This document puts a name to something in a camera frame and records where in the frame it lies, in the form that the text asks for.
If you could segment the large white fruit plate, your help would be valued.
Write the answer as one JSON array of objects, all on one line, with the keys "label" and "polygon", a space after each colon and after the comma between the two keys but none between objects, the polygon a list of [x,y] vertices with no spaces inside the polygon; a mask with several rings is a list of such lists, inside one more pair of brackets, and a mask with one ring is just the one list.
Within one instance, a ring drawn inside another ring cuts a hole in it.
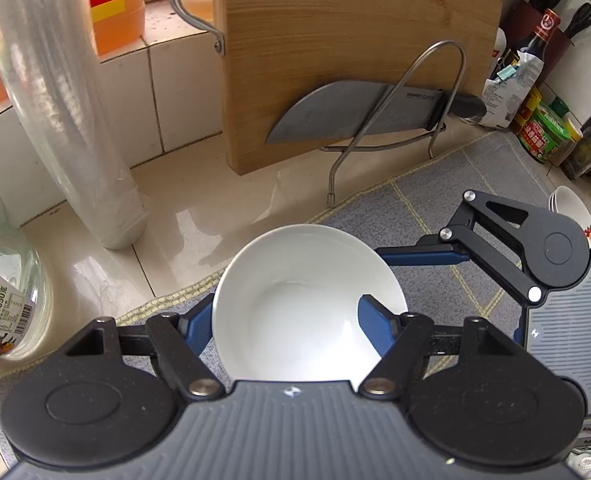
[{"label": "large white fruit plate", "polygon": [[549,196],[548,208],[574,220],[582,228],[591,248],[591,213],[576,192],[567,186],[558,186]]}]

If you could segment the white bowl floral outside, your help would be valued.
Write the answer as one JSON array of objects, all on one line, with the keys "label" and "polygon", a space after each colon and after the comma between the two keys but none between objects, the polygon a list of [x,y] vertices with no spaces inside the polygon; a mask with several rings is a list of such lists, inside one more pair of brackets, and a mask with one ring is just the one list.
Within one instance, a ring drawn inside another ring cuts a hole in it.
[{"label": "white bowl floral outside", "polygon": [[391,268],[355,236],[318,224],[267,232],[237,253],[216,287],[220,362],[233,380],[358,386],[380,360],[358,323],[365,295],[395,314],[407,309]]}]

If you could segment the blue grey table towel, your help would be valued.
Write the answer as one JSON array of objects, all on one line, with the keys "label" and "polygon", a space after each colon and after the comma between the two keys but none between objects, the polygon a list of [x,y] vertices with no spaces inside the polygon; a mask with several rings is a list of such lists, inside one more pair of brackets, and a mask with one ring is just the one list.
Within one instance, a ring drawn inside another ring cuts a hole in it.
[{"label": "blue grey table towel", "polygon": [[56,300],[42,348],[53,351],[100,315],[138,324],[194,306],[243,246],[278,226],[320,223],[371,247],[406,245],[445,226],[472,188],[536,206],[551,189],[513,136],[472,128],[443,134],[434,159],[419,146],[352,156],[333,208],[330,160],[315,152],[241,177],[214,136],[136,169],[150,216],[131,248],[102,249],[68,205],[26,224]]}]

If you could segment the green glass bottle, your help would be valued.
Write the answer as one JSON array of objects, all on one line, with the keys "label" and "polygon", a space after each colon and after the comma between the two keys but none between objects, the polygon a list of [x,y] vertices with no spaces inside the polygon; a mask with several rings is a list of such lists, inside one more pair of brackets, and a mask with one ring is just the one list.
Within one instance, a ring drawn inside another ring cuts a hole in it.
[{"label": "green glass bottle", "polygon": [[562,171],[570,180],[575,180],[591,170],[591,127],[583,133],[571,154],[562,163]]}]

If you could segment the green lidded sauce jar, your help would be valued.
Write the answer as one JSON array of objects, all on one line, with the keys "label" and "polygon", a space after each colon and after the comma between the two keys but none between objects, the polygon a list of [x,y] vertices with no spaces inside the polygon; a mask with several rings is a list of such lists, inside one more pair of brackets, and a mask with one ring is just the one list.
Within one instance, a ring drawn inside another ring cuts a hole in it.
[{"label": "green lidded sauce jar", "polygon": [[522,147],[539,162],[547,162],[563,144],[570,141],[570,133],[562,119],[546,104],[538,104],[518,134]]}]

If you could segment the yellow lidded spice jar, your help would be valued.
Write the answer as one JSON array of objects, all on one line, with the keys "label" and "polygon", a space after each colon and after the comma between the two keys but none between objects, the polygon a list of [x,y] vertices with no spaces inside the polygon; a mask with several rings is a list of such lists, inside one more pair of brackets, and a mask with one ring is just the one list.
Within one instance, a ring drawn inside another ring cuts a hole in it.
[{"label": "yellow lidded spice jar", "polygon": [[556,167],[559,167],[567,159],[575,149],[576,144],[583,139],[582,127],[571,113],[563,116],[563,124],[569,138],[549,158],[550,163]]}]

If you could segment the white plastic food bag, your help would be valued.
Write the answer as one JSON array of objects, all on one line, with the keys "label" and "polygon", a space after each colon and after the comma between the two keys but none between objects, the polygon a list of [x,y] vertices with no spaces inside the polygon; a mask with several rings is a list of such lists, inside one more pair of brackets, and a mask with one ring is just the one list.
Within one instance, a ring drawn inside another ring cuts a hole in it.
[{"label": "white plastic food bag", "polygon": [[516,112],[524,98],[516,94],[516,84],[508,82],[511,68],[504,68],[504,58],[508,50],[501,55],[496,63],[491,78],[484,84],[482,101],[486,107],[486,114],[481,119],[480,125],[486,128],[506,128],[512,122]]}]

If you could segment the clear glass jar label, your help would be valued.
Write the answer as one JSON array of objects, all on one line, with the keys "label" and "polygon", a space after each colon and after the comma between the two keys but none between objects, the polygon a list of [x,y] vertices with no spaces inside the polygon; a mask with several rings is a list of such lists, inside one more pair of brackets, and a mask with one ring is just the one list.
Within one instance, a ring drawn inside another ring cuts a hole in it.
[{"label": "clear glass jar label", "polygon": [[51,315],[52,287],[37,250],[0,218],[0,358],[20,360],[34,353]]}]

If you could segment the dark soy sauce bottle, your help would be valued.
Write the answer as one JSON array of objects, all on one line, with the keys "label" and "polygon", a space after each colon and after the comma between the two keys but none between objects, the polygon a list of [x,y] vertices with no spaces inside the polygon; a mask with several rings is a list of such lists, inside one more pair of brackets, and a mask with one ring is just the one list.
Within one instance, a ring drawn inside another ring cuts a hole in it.
[{"label": "dark soy sauce bottle", "polygon": [[545,52],[553,33],[560,24],[558,14],[547,9],[529,36],[511,47],[504,58],[504,68],[511,68],[508,82],[514,82],[516,94],[524,98],[542,73]]}]

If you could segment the dark red knife block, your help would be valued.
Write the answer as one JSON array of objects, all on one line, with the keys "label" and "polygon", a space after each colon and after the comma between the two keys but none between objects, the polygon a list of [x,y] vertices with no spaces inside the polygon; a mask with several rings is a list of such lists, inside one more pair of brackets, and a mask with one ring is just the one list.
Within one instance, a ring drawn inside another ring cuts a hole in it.
[{"label": "dark red knife block", "polygon": [[493,75],[507,64],[516,64],[518,52],[529,52],[544,65],[535,84],[541,84],[561,58],[572,47],[572,39],[591,27],[591,4],[583,3],[573,14],[571,21],[560,29],[561,17],[555,7],[561,0],[520,0],[501,22],[507,48],[499,57]]}]

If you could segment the bamboo cutting board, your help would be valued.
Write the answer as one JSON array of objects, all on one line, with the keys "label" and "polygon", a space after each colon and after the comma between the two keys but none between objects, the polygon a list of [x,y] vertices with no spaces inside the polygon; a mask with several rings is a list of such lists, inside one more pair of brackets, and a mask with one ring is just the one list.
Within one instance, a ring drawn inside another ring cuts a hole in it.
[{"label": "bamboo cutting board", "polygon": [[504,0],[214,0],[225,39],[222,128],[238,174],[312,151],[270,145],[271,127],[302,96],[343,79],[416,87],[484,86]]}]

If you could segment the orange oil bottle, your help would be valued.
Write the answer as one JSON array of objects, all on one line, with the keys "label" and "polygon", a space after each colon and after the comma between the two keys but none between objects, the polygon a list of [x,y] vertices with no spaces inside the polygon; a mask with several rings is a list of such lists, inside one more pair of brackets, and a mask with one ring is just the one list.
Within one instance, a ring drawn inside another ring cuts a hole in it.
[{"label": "orange oil bottle", "polygon": [[99,55],[132,44],[144,31],[143,0],[89,0],[94,40]]}]

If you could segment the clear plastic wrap roll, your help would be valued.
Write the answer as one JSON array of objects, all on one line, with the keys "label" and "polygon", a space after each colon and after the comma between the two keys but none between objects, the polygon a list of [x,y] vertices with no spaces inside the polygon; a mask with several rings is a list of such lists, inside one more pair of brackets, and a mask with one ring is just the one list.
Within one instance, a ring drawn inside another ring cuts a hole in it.
[{"label": "clear plastic wrap roll", "polygon": [[82,223],[105,248],[134,244],[146,211],[113,139],[89,0],[0,0],[0,76]]}]

